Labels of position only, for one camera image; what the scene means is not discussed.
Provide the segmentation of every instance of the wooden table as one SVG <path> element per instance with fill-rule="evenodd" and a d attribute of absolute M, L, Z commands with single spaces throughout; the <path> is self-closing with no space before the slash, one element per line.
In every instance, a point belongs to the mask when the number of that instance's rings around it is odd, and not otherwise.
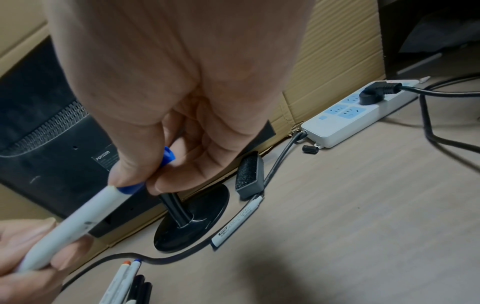
<path fill-rule="evenodd" d="M 478 90 L 480 81 L 449 90 Z M 429 99 L 437 135 L 480 145 L 479 99 Z M 281 148 L 265 160 L 269 170 Z M 480 155 L 449 148 L 472 163 Z M 433 147 L 418 102 L 330 150 L 295 146 L 254 215 L 216 252 L 142 265 L 151 303 L 478 304 L 480 175 Z M 235 178 L 218 229 L 241 208 Z M 160 257 L 153 224 L 101 256 Z M 105 263 L 56 304 L 97 303 L 122 261 Z"/>

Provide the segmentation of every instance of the person's left hand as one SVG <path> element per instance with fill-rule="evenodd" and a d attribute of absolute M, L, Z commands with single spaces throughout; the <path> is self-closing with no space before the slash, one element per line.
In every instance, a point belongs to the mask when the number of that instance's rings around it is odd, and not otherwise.
<path fill-rule="evenodd" d="M 0 303 L 48 304 L 57 297 L 69 268 L 92 246 L 90 236 L 62 249 L 44 269 L 13 273 L 33 245 L 56 225 L 54 218 L 0 221 Z"/>

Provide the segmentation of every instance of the power outlet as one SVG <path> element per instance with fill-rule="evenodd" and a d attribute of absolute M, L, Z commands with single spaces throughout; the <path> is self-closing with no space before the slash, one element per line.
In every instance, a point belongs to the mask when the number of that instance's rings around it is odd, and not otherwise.
<path fill-rule="evenodd" d="M 419 84 L 418 80 L 386 82 L 401 82 L 402 85 L 411 87 Z M 318 146 L 331 148 L 417 97 L 414 93 L 402 91 L 386 95 L 385 99 L 377 104 L 363 106 L 360 104 L 360 92 L 372 83 L 307 120 L 301 125 L 302 129 Z"/>

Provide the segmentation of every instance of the monitor vent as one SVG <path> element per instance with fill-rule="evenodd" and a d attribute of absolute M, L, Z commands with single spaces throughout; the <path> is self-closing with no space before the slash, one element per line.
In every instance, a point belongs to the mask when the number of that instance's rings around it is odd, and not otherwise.
<path fill-rule="evenodd" d="M 60 136 L 88 115 L 87 110 L 75 100 L 31 133 L 0 151 L 0 158 L 29 153 Z"/>

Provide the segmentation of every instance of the marker with orange cap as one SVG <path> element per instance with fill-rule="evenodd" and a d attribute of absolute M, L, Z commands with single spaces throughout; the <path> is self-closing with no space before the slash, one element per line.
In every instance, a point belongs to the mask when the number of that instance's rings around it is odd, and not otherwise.
<path fill-rule="evenodd" d="M 111 281 L 110 285 L 106 289 L 105 294 L 101 298 L 99 304 L 110 304 L 110 302 L 112 301 L 112 298 L 115 296 L 117 289 L 120 286 L 120 283 L 123 281 L 124 276 L 130 267 L 130 264 L 131 264 L 130 261 L 123 262 L 123 264 L 120 266 L 115 276 L 113 277 L 113 280 Z"/>

